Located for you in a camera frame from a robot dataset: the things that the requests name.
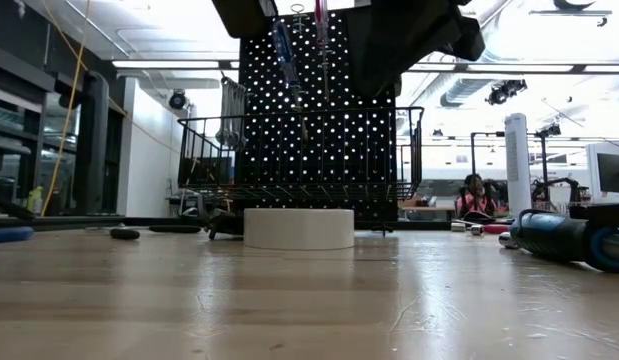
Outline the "small black screen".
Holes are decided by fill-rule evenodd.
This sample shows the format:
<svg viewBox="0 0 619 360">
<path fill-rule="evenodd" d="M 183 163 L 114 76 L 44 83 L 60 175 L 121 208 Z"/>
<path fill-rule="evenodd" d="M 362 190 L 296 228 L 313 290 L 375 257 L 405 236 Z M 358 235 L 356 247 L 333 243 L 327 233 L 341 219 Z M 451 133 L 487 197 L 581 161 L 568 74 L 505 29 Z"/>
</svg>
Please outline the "small black screen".
<svg viewBox="0 0 619 360">
<path fill-rule="evenodd" d="M 180 160 L 178 185 L 181 187 L 228 185 L 233 182 L 234 165 L 230 157 L 196 157 Z"/>
</svg>

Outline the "black computer monitor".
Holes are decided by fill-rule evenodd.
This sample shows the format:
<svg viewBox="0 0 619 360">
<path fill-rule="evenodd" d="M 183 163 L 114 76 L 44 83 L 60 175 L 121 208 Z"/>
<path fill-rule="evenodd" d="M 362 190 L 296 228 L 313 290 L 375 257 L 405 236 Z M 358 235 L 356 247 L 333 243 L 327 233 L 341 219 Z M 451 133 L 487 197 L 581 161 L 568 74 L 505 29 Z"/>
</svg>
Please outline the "black computer monitor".
<svg viewBox="0 0 619 360">
<path fill-rule="evenodd" d="M 619 193 L 619 155 L 598 153 L 597 161 L 600 190 Z"/>
</svg>

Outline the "red and blue pliers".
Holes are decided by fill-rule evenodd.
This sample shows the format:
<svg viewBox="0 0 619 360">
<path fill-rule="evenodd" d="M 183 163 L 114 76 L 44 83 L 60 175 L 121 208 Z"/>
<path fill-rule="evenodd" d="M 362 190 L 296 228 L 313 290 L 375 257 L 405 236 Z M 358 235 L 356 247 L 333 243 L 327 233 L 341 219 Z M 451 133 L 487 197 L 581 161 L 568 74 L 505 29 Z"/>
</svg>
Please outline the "red and blue pliers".
<svg viewBox="0 0 619 360">
<path fill-rule="evenodd" d="M 0 228 L 0 243 L 26 241 L 34 234 L 31 227 Z"/>
</svg>

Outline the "white masking tape roll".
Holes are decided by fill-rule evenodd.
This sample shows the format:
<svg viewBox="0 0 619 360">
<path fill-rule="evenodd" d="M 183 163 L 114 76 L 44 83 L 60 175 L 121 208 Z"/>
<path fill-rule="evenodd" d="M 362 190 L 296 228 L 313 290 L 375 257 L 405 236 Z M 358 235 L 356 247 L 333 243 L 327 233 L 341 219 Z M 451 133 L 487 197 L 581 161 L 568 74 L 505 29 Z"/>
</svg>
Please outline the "white masking tape roll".
<svg viewBox="0 0 619 360">
<path fill-rule="evenodd" d="M 348 209 L 250 208 L 244 211 L 245 246 L 272 250 L 338 250 L 355 244 Z"/>
</svg>

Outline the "black-handled silver pliers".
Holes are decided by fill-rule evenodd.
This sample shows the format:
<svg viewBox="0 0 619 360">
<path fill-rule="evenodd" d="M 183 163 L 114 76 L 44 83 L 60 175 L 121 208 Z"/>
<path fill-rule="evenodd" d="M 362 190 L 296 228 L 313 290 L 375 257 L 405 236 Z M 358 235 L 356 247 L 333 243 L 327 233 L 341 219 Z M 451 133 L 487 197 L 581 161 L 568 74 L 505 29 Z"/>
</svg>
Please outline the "black-handled silver pliers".
<svg viewBox="0 0 619 360">
<path fill-rule="evenodd" d="M 147 230 L 153 233 L 197 234 L 201 228 L 191 225 L 151 225 Z M 112 239 L 121 241 L 135 241 L 140 238 L 140 229 L 135 227 L 89 227 L 86 231 L 104 231 Z"/>
</svg>

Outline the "black metal pegboard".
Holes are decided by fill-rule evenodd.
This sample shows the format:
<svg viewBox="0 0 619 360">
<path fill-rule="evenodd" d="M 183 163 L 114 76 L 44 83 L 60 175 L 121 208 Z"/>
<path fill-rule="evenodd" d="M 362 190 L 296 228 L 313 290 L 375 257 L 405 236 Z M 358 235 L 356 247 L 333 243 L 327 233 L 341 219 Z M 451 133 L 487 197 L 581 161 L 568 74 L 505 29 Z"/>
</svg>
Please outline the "black metal pegboard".
<svg viewBox="0 0 619 360">
<path fill-rule="evenodd" d="M 266 33 L 240 43 L 239 81 L 250 92 L 246 145 L 236 182 L 249 189 L 236 207 L 351 209 L 358 221 L 397 218 L 395 95 L 354 87 L 352 57 L 367 34 L 354 9 L 328 19 L 320 52 L 315 19 L 288 31 L 300 93 L 287 87 Z"/>
</svg>

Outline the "red clear-handled screwdriver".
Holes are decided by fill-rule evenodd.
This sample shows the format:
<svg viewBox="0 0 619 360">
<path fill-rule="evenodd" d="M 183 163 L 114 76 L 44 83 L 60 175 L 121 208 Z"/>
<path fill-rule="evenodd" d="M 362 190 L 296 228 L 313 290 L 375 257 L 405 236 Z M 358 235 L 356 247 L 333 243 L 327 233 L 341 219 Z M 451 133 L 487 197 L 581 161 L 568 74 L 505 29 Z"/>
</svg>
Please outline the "red clear-handled screwdriver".
<svg viewBox="0 0 619 360">
<path fill-rule="evenodd" d="M 321 68 L 323 71 L 323 83 L 324 83 L 324 96 L 325 100 L 329 101 L 329 85 L 328 85 L 328 68 L 329 62 L 327 59 L 328 54 L 328 8 L 327 0 L 315 0 L 314 2 L 314 17 L 316 26 L 316 41 L 320 49 L 320 56 L 322 57 Z"/>
</svg>

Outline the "black ceiling spotlight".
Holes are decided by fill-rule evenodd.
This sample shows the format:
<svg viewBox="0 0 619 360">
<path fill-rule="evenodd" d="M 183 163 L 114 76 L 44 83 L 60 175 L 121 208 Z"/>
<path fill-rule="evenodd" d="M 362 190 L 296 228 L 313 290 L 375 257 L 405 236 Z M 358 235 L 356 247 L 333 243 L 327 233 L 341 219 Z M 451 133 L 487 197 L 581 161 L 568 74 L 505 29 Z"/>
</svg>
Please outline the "black ceiling spotlight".
<svg viewBox="0 0 619 360">
<path fill-rule="evenodd" d="M 527 88 L 528 86 L 524 79 L 503 80 L 491 86 L 490 93 L 485 98 L 485 101 L 491 106 L 502 105 L 508 99 L 517 96 Z"/>
</svg>

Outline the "black pipe post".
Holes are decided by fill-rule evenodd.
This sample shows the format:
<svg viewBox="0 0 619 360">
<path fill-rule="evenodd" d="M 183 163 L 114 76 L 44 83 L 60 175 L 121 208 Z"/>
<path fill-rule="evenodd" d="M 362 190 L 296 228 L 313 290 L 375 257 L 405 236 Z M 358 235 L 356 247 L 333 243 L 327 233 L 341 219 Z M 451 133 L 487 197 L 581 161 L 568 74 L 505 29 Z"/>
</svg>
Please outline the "black pipe post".
<svg viewBox="0 0 619 360">
<path fill-rule="evenodd" d="M 76 213 L 91 215 L 102 206 L 106 159 L 109 84 L 95 71 L 83 77 L 73 196 Z"/>
</svg>

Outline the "white tower fan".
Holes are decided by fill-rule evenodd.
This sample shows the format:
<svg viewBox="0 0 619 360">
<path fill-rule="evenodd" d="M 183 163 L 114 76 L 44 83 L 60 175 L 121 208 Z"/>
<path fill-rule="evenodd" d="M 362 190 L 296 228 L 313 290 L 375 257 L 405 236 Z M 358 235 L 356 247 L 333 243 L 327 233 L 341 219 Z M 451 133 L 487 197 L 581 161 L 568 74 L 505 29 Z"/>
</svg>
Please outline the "white tower fan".
<svg viewBox="0 0 619 360">
<path fill-rule="evenodd" d="M 532 207 L 526 116 L 511 114 L 504 124 L 509 213 L 517 217 Z"/>
</svg>

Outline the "person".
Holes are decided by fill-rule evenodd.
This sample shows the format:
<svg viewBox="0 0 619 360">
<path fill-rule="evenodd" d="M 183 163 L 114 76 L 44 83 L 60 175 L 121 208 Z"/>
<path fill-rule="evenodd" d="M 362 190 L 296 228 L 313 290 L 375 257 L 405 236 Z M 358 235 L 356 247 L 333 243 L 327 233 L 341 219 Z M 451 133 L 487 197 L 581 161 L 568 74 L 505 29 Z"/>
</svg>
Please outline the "person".
<svg viewBox="0 0 619 360">
<path fill-rule="evenodd" d="M 494 217 L 503 208 L 503 186 L 491 179 L 483 180 L 478 173 L 465 177 L 459 189 L 455 209 L 458 218 L 469 219 L 475 214 Z"/>
</svg>

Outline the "grey ceiling duct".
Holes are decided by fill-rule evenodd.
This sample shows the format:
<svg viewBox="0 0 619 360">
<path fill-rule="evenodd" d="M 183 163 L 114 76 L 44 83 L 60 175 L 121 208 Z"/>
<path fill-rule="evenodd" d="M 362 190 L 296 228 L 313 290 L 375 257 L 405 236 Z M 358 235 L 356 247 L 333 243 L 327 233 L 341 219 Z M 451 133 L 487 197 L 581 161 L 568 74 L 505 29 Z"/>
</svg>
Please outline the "grey ceiling duct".
<svg viewBox="0 0 619 360">
<path fill-rule="evenodd" d="M 471 96 L 491 83 L 490 79 L 462 78 L 453 82 L 440 97 L 440 105 L 445 108 L 457 108 Z"/>
</svg>

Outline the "black shelving unit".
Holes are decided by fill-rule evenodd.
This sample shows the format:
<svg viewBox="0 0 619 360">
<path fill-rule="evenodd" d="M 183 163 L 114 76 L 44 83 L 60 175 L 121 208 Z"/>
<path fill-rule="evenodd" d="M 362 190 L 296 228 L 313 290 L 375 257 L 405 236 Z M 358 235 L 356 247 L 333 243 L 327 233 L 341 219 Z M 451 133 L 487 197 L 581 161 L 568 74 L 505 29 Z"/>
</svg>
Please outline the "black shelving unit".
<svg viewBox="0 0 619 360">
<path fill-rule="evenodd" d="M 28 206 L 36 192 L 43 118 L 55 80 L 0 48 L 0 203 Z"/>
</svg>

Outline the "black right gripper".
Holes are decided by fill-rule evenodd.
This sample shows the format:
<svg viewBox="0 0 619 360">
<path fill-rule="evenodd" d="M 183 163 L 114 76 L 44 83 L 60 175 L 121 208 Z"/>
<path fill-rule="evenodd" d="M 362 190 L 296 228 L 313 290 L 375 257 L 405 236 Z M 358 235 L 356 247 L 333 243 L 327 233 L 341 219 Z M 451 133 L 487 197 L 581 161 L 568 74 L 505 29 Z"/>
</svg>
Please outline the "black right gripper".
<svg viewBox="0 0 619 360">
<path fill-rule="evenodd" d="M 409 69 L 432 52 L 478 60 L 485 50 L 480 23 L 460 11 L 470 1 L 401 0 L 407 25 L 401 69 Z"/>
</svg>

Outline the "black teal-handled screwdriver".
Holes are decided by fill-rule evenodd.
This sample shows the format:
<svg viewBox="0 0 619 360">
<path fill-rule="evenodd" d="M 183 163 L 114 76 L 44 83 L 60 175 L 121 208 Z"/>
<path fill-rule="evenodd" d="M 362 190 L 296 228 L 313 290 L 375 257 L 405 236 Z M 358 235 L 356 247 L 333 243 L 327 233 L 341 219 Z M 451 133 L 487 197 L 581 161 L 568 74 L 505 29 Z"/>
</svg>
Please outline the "black teal-handled screwdriver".
<svg viewBox="0 0 619 360">
<path fill-rule="evenodd" d="M 526 209 L 513 221 L 509 233 L 519 248 L 541 258 L 584 262 L 599 271 L 619 274 L 619 225 Z"/>
</svg>

